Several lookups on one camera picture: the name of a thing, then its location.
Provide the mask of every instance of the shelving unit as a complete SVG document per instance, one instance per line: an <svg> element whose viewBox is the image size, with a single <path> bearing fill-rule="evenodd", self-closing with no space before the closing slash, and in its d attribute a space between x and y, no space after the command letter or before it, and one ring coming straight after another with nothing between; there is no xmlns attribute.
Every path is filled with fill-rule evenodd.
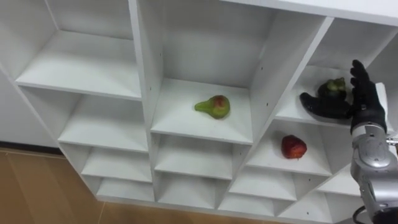
<svg viewBox="0 0 398 224"><path fill-rule="evenodd" d="M398 5L354 3L5 0L0 75L98 200L337 223L362 204L349 120L308 114L299 94L350 89L359 59L398 128ZM215 95L227 117L193 109ZM280 151L289 134L301 159Z"/></svg>

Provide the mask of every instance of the white shelf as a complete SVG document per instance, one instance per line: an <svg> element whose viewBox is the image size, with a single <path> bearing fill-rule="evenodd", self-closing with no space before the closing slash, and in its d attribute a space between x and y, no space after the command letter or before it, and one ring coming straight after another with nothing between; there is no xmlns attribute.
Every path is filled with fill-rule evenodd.
<svg viewBox="0 0 398 224"><path fill-rule="evenodd" d="M274 216L274 206L271 200L245 195L228 194L218 209L230 212Z"/></svg>
<svg viewBox="0 0 398 224"><path fill-rule="evenodd" d="M202 177L162 174L160 203L215 208L215 181Z"/></svg>
<svg viewBox="0 0 398 224"><path fill-rule="evenodd" d="M295 84L293 89L289 91L286 100L279 108L275 119L284 121L295 121L299 123L317 124L331 127L350 128L351 120L328 119L315 116L307 112L300 102L300 94L307 92L312 96L316 96L317 88L331 78L344 77L346 86L349 86L351 75L349 71L338 70L333 68L323 68L316 66L306 66L300 80ZM351 101L350 90L348 90L347 100ZM387 121L388 132L394 131L390 122Z"/></svg>
<svg viewBox="0 0 398 224"><path fill-rule="evenodd" d="M320 192L307 195L282 212L279 217L333 223L325 194Z"/></svg>
<svg viewBox="0 0 398 224"><path fill-rule="evenodd" d="M117 197L153 202L152 184L130 180L104 178L97 191L99 197Z"/></svg>
<svg viewBox="0 0 398 224"><path fill-rule="evenodd" d="M358 183L349 172L349 167L318 188L319 191L351 196L361 196Z"/></svg>
<svg viewBox="0 0 398 224"><path fill-rule="evenodd" d="M231 150L229 143L162 136L155 170L231 180Z"/></svg>
<svg viewBox="0 0 398 224"><path fill-rule="evenodd" d="M83 95L58 140L147 152L141 103Z"/></svg>
<svg viewBox="0 0 398 224"><path fill-rule="evenodd" d="M292 174L278 170L244 168L229 191L258 197L296 200Z"/></svg>
<svg viewBox="0 0 398 224"><path fill-rule="evenodd" d="M217 120L193 107L215 95L229 99L231 112ZM238 144L252 144L249 91L165 78L151 131Z"/></svg>
<svg viewBox="0 0 398 224"><path fill-rule="evenodd" d="M152 182L148 156L136 152L93 148L81 174Z"/></svg>
<svg viewBox="0 0 398 224"><path fill-rule="evenodd" d="M58 31L18 85L141 100L134 42Z"/></svg>
<svg viewBox="0 0 398 224"><path fill-rule="evenodd" d="M307 145L307 152L300 159L286 159L282 155L282 138L290 134L297 136ZM278 120L272 122L247 165L305 174L331 175L318 127Z"/></svg>

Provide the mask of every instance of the black cable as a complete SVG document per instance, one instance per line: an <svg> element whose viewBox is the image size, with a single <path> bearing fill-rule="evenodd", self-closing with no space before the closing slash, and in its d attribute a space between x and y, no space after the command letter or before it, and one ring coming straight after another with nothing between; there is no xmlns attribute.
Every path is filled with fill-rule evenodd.
<svg viewBox="0 0 398 224"><path fill-rule="evenodd" d="M353 221L355 222L355 224L365 224L365 223L360 222L360 221L358 221L358 220L356 219L356 217L357 217L361 212L363 212L363 211L365 211L365 210L366 210L365 206L362 206L362 207L359 207L359 208L354 212L354 214L353 214Z"/></svg>

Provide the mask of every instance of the white wall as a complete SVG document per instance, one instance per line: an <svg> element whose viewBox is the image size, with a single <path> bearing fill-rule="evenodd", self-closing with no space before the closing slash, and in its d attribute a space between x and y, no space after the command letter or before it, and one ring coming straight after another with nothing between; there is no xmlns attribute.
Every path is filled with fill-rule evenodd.
<svg viewBox="0 0 398 224"><path fill-rule="evenodd" d="M0 96L0 141L57 147L2 73Z"/></svg>

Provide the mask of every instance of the wooden floor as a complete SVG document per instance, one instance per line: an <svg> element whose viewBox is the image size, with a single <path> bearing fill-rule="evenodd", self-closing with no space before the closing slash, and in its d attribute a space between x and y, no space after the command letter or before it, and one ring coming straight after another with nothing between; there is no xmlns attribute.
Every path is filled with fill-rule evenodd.
<svg viewBox="0 0 398 224"><path fill-rule="evenodd" d="M98 202L60 156L0 148L0 184L0 223L4 224L273 223Z"/></svg>

